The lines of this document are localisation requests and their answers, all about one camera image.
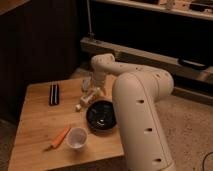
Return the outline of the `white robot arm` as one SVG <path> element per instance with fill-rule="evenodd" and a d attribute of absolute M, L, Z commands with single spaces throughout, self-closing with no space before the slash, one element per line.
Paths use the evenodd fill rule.
<path fill-rule="evenodd" d="M 86 112 L 93 130 L 119 128 L 129 171 L 176 171 L 155 103 L 173 91 L 167 71 L 145 65 L 117 62 L 111 54 L 91 59 L 93 90 L 105 86 L 106 77 L 116 77 L 112 100 L 91 104 Z"/>

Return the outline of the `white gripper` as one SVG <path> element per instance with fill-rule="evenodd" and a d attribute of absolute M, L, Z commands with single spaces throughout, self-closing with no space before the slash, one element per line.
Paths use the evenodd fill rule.
<path fill-rule="evenodd" d="M 86 77 L 82 82 L 82 91 L 87 92 L 92 84 L 96 87 L 103 87 L 106 81 L 106 72 L 101 70 L 93 70 L 92 78 Z"/>

